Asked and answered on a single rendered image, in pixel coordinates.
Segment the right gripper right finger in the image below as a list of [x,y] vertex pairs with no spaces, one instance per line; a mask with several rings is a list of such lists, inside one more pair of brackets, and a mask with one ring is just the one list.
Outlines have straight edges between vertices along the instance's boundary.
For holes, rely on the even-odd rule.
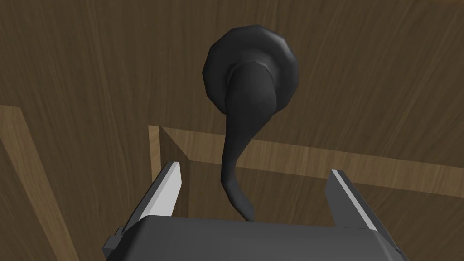
[[343,171],[330,170],[325,194],[336,227],[385,232],[385,227]]

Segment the brown wooden door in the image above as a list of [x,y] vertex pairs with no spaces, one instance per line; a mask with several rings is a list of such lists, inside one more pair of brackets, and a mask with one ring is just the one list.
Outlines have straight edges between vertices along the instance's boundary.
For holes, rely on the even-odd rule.
[[176,215],[241,220],[202,68],[249,24],[300,69],[237,164],[256,220],[332,226],[341,169],[410,261],[464,261],[464,0],[0,0],[0,261],[104,261],[151,184],[149,126]]

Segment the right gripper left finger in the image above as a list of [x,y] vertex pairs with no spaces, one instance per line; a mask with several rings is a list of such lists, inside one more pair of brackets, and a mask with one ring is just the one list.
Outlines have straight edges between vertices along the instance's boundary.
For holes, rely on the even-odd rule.
[[180,163],[168,162],[144,194],[123,228],[127,231],[148,215],[172,216],[181,189]]

